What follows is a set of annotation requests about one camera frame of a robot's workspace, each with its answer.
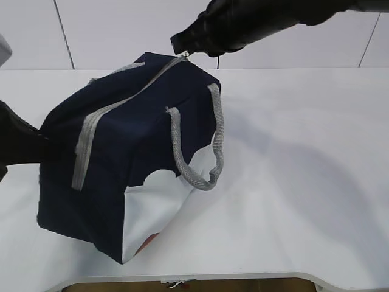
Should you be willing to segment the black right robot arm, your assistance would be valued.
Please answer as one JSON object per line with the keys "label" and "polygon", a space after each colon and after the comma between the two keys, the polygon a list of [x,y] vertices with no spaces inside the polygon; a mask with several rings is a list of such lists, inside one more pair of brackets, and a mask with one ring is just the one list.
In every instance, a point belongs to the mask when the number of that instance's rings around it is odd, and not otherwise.
{"label": "black right robot arm", "polygon": [[211,1],[191,25],[170,40],[176,55],[219,57],[297,24],[319,25],[347,10],[387,12],[388,1]]}

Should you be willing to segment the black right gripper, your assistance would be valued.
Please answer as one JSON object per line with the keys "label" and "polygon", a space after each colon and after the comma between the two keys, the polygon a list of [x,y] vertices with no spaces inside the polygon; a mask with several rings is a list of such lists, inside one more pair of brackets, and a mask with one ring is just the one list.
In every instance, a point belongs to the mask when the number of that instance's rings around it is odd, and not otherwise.
{"label": "black right gripper", "polygon": [[241,50],[252,43],[252,29],[245,27],[251,13],[252,1],[210,1],[192,24],[170,38],[174,53],[219,57]]}

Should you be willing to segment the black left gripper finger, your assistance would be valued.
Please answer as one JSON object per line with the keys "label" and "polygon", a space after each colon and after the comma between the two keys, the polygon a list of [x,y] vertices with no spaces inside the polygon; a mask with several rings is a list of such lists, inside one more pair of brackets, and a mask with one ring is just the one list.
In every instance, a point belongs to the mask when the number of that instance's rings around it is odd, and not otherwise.
{"label": "black left gripper finger", "polygon": [[40,163],[50,158],[50,142],[1,102],[1,164]]}

